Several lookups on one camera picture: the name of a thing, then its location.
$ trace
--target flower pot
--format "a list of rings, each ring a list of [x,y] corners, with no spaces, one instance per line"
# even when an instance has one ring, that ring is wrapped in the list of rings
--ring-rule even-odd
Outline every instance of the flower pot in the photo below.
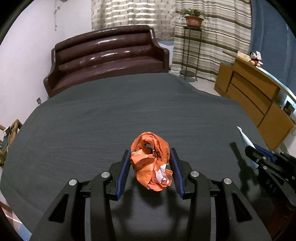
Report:
[[[202,25],[202,18],[192,16],[186,16],[185,18],[187,26],[200,28]]]

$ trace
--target wooden chair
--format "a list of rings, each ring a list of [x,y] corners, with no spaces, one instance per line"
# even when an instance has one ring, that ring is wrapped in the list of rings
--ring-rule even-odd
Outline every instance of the wooden chair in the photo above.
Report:
[[[15,122],[8,127],[7,135],[4,137],[3,141],[0,140],[0,167],[4,165],[7,152],[13,143],[15,136],[18,130],[22,127],[22,123],[19,120],[15,120]],[[6,128],[0,125],[0,130],[4,131]]]

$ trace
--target maroon sofa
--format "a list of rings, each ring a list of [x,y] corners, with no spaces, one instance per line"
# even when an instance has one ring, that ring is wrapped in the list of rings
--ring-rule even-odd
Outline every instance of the maroon sofa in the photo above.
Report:
[[[158,45],[148,25],[106,28],[81,34],[52,49],[52,67],[44,79],[49,97],[84,82],[169,70],[169,51]]]

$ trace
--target blue gripper pad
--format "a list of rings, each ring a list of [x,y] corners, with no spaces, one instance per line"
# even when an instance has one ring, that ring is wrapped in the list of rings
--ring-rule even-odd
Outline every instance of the blue gripper pad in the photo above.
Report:
[[[181,174],[180,168],[178,166],[176,157],[175,157],[174,152],[171,148],[170,148],[169,162],[170,162],[170,168],[173,171],[173,178],[174,178],[176,191],[180,195],[180,197],[183,198],[183,196],[185,194],[184,181],[183,181],[182,174]]]
[[[122,168],[117,180],[117,189],[116,189],[116,197],[120,199],[121,195],[124,192],[124,188],[126,186],[126,180],[128,178],[129,169],[131,166],[131,152],[128,151],[126,158],[122,164]]]
[[[258,146],[256,144],[254,144],[254,147],[256,148],[257,151],[261,152],[264,156],[269,157],[269,159],[272,163],[275,162],[274,156],[270,151],[267,151],[264,148],[262,148],[261,146]]]

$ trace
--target orange plastic bag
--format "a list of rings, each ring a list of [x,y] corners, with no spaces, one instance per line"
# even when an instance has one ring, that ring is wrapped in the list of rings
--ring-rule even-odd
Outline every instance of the orange plastic bag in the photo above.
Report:
[[[170,159],[170,148],[166,141],[152,132],[144,132],[134,140],[131,151],[139,183],[154,191],[171,185],[173,172],[165,168]]]

